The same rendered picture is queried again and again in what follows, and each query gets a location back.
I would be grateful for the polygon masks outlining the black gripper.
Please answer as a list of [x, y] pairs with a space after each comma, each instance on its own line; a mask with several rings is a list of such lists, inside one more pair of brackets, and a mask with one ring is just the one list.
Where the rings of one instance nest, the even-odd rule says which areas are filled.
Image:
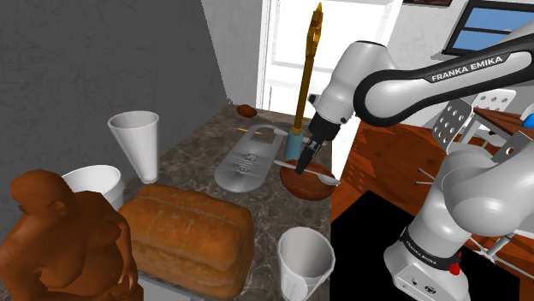
[[332, 141], [340, 131], [340, 128], [340, 124], [326, 120], [319, 113], [316, 113], [312, 117], [308, 126], [311, 137], [300, 154], [300, 158], [295, 169], [296, 174], [302, 174], [305, 171], [313, 157], [320, 150], [323, 142]]

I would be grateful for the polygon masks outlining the grey spoon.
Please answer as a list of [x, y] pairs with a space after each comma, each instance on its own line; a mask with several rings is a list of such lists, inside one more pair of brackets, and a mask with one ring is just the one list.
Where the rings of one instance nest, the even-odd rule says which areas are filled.
[[[290, 169], [293, 169], [293, 170], [296, 169], [296, 166], [294, 166], [292, 164], [289, 164], [289, 163], [286, 163], [286, 162], [279, 161], [279, 160], [274, 160], [273, 163], [276, 164], [276, 165], [279, 165], [281, 167], [284, 167], [284, 168], [290, 168]], [[318, 172], [311, 171], [311, 170], [308, 170], [308, 169], [304, 169], [304, 171], [307, 172], [307, 173], [310, 173], [310, 174], [315, 174], [320, 179], [320, 181], [323, 182], [326, 185], [338, 186], [338, 185], [341, 184], [341, 182], [339, 180], [337, 180], [336, 178], [330, 177], [330, 176], [328, 176], [326, 174], [320, 174]]]

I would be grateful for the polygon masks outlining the brown wooden bowl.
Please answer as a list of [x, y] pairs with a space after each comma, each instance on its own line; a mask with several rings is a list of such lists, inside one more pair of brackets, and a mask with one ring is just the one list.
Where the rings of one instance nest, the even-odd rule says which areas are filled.
[[284, 187], [295, 197], [307, 201], [320, 201], [329, 197], [336, 185], [323, 183], [315, 174], [297, 174], [292, 168], [280, 167], [280, 179]]

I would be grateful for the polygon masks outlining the golden brush with blue base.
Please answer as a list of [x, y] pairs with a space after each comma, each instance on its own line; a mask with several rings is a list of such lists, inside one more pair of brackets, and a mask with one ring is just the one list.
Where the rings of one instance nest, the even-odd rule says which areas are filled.
[[288, 131], [286, 145], [283, 153], [283, 159], [285, 161], [297, 160], [300, 155], [301, 146], [304, 142], [304, 134], [302, 133], [302, 122], [304, 118], [306, 99], [312, 76], [314, 58], [321, 36], [322, 22], [323, 9], [322, 4], [319, 3], [312, 13], [310, 26], [306, 34], [306, 59], [300, 84], [300, 93], [294, 117], [294, 124], [292, 128]]

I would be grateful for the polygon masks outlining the white tapered cup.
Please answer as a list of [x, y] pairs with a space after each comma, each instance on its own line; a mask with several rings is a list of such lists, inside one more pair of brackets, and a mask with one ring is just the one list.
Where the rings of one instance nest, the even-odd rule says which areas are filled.
[[286, 301], [308, 301], [335, 268], [330, 242], [309, 227], [292, 227], [277, 244], [280, 288]]

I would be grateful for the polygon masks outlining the black robot stand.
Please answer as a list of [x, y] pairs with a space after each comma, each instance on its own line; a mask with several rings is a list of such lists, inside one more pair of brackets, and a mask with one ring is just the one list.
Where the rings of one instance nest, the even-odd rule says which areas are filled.
[[[395, 286], [383, 260], [386, 248], [412, 220], [411, 214], [371, 191], [337, 217], [331, 223], [335, 269], [329, 301], [416, 301]], [[460, 252], [471, 301], [520, 301], [519, 277], [465, 246]]]

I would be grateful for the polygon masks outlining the white door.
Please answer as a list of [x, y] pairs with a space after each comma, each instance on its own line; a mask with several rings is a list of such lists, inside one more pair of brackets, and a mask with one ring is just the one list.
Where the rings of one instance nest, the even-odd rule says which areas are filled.
[[263, 0], [256, 107], [296, 111], [306, 35], [317, 6], [323, 22], [309, 92], [321, 93], [345, 49], [357, 40], [386, 45], [403, 0]]

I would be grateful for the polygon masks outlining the brown bread loaf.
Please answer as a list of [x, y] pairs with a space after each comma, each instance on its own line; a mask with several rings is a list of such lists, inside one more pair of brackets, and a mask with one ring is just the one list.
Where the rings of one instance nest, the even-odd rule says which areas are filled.
[[138, 270], [212, 298], [242, 292], [255, 252], [249, 209], [149, 184], [119, 213], [130, 226]]

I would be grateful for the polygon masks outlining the grey perforated metal chair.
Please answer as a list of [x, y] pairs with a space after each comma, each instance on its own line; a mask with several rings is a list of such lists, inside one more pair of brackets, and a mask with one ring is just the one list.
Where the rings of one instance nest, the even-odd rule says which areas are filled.
[[[495, 111], [504, 111], [505, 108], [513, 101], [516, 96], [516, 91], [508, 89], [494, 89], [490, 91], [484, 91], [479, 93], [473, 100], [472, 103], [469, 103], [473, 109], [489, 109]], [[474, 112], [468, 117], [466, 123], [461, 128], [459, 134], [462, 134], [472, 120]]]
[[438, 116], [436, 122], [431, 128], [431, 133], [432, 137], [445, 152], [445, 156], [448, 156], [450, 153], [456, 151], [482, 150], [476, 145], [469, 145], [454, 141], [472, 112], [473, 108], [469, 103], [461, 99], [455, 99], [449, 101], [446, 108]]

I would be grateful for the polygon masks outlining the tall white conical cup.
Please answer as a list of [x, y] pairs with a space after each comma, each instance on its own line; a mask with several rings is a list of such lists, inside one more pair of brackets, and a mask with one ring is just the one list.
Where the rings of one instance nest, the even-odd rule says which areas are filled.
[[135, 110], [111, 117], [107, 124], [144, 184], [159, 178], [158, 114]]

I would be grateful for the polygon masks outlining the brown wooden table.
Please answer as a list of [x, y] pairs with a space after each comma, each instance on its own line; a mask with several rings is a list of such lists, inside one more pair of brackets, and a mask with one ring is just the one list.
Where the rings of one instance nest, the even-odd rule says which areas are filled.
[[520, 115], [480, 108], [475, 108], [473, 112], [479, 123], [504, 139], [509, 139], [516, 132], [522, 132], [534, 140], [534, 128], [523, 127]]

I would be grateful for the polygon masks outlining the white round cup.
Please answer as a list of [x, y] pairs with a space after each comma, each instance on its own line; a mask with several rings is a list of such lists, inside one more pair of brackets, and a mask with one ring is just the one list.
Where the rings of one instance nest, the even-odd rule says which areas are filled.
[[73, 192], [99, 192], [115, 209], [124, 204], [125, 182], [118, 168], [109, 165], [92, 165], [78, 168], [62, 178]]

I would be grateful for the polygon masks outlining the dark framed window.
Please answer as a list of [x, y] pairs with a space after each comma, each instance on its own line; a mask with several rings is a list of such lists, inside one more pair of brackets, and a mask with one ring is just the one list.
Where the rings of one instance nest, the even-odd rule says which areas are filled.
[[490, 47], [530, 21], [534, 21], [534, 0], [468, 0], [442, 54], [463, 56]]

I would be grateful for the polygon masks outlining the blue round object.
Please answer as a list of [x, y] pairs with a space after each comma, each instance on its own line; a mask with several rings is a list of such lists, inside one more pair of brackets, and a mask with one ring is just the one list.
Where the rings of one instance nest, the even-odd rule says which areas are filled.
[[525, 108], [520, 119], [522, 120], [522, 127], [534, 128], [534, 103]]

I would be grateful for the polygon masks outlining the brown human figure statue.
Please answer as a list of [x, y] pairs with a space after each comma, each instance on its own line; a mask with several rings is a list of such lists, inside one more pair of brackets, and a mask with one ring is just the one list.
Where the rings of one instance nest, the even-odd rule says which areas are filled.
[[10, 183], [23, 215], [0, 244], [13, 301], [144, 301], [126, 219], [98, 192], [27, 171]]

